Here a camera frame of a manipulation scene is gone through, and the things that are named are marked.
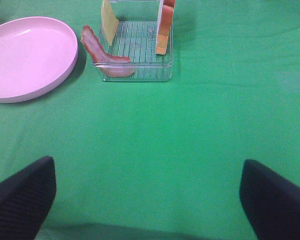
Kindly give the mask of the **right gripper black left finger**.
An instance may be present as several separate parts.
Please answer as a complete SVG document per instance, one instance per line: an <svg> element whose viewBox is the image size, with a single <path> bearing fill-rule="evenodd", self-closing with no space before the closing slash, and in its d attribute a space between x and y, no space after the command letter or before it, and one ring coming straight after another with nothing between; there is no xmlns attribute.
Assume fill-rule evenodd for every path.
<svg viewBox="0 0 300 240"><path fill-rule="evenodd" d="M0 182L0 240L35 239L56 192L51 156L34 161Z"/></svg>

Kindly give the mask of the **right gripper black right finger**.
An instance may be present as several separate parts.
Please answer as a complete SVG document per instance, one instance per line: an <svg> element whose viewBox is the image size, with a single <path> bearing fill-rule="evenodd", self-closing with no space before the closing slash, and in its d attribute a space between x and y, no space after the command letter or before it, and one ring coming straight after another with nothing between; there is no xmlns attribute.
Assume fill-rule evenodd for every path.
<svg viewBox="0 0 300 240"><path fill-rule="evenodd" d="M239 198L259 240L300 240L300 187L264 164L244 161Z"/></svg>

